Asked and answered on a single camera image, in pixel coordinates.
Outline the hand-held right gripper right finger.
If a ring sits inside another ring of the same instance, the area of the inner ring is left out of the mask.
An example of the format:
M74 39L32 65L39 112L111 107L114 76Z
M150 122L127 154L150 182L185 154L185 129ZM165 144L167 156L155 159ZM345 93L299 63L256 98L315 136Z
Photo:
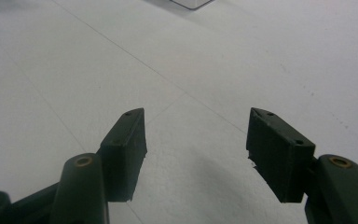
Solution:
M302 201L305 173L315 148L278 115L251 108L246 140L249 159L281 203Z

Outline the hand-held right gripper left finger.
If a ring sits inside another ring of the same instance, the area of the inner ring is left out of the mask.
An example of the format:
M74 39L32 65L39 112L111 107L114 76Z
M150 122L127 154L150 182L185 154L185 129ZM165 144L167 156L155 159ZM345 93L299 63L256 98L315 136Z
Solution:
M125 112L99 148L108 202L131 201L147 153L145 110Z

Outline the clear plastic organizer box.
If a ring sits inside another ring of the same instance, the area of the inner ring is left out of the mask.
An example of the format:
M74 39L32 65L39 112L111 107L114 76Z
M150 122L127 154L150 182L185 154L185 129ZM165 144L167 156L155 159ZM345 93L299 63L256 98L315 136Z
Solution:
M203 7L213 0L172 0L175 4L185 7L190 10L196 10L200 7Z

